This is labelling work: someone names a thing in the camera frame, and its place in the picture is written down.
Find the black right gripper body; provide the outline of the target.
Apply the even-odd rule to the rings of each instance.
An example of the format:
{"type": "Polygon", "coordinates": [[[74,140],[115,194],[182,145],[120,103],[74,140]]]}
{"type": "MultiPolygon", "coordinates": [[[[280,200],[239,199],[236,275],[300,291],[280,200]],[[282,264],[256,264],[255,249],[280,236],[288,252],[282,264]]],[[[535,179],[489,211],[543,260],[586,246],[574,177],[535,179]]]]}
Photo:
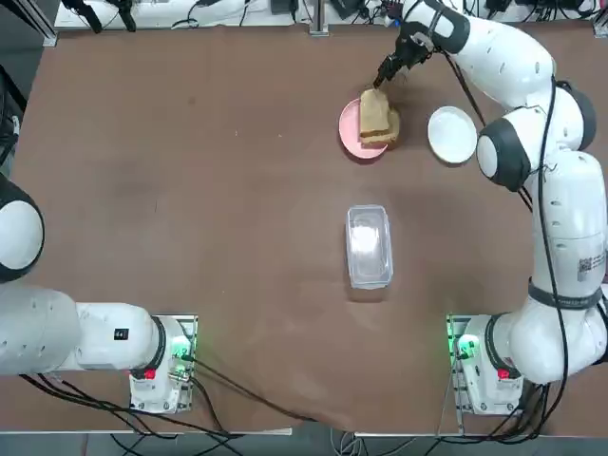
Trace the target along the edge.
{"type": "Polygon", "coordinates": [[[402,24],[396,40],[396,55],[402,67],[422,64],[433,53],[428,28],[420,24],[402,24]]]}

